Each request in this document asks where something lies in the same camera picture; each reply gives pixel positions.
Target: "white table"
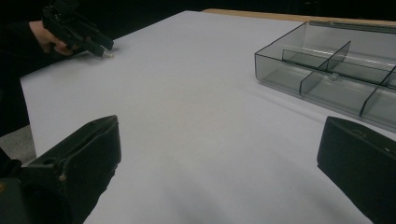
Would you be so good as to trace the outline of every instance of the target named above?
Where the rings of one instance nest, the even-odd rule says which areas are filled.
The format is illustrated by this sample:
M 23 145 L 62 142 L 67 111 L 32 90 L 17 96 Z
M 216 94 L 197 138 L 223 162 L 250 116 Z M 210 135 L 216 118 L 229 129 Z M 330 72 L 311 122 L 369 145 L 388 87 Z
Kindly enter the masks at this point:
M 122 162 L 86 223 L 370 223 L 317 167 L 325 119 L 345 117 L 255 78 L 254 53 L 299 24 L 186 11 L 113 59 L 24 77 L 37 155 L 119 117 Z

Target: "sleeve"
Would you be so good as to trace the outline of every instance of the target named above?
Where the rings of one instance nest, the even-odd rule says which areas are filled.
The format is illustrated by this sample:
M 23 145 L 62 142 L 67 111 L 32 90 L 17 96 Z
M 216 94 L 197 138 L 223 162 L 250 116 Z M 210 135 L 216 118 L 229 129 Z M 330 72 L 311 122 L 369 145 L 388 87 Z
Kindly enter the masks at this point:
M 28 21 L 0 26 L 0 51 L 2 54 L 21 58 L 43 53 Z

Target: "floor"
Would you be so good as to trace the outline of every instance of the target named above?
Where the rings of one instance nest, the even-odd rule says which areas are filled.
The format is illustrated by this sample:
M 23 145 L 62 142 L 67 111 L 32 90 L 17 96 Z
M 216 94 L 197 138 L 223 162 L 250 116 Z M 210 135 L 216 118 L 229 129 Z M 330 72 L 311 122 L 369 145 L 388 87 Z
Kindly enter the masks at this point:
M 35 144 L 30 125 L 0 137 L 0 147 L 11 159 L 26 163 L 35 159 Z

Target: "dark background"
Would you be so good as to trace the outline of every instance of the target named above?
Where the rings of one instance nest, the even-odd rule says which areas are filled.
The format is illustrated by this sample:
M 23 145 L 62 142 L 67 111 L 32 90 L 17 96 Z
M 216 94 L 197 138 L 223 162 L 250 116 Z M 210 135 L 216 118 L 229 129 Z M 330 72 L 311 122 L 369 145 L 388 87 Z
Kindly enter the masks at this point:
M 184 10 L 207 8 L 396 21 L 396 1 L 368 0 L 79 0 L 78 12 L 112 38 Z M 0 22 L 39 20 L 49 0 L 0 0 Z

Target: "fingers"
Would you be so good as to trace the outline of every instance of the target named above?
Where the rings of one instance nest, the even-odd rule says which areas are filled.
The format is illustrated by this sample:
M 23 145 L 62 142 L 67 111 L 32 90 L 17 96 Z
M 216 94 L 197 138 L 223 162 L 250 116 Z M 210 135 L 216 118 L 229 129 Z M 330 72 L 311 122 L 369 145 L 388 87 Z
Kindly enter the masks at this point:
M 73 50 L 68 49 L 67 44 L 44 28 L 42 21 L 30 21 L 29 25 L 33 34 L 35 35 L 35 38 L 37 39 L 38 44 L 44 52 L 50 53 L 52 45 L 54 44 L 54 49 L 58 53 L 64 56 L 70 56 L 73 54 Z
M 71 50 L 71 49 L 68 49 L 67 47 L 66 47 L 66 45 L 56 45 L 55 47 L 54 47 L 54 49 L 58 52 L 58 53 L 60 53 L 60 54 L 62 54 L 62 55 L 64 55 L 64 56 L 70 56 L 70 55 L 72 55 L 73 54 L 73 50 Z
M 79 46 L 73 45 L 73 48 L 72 48 L 72 49 L 79 49 Z

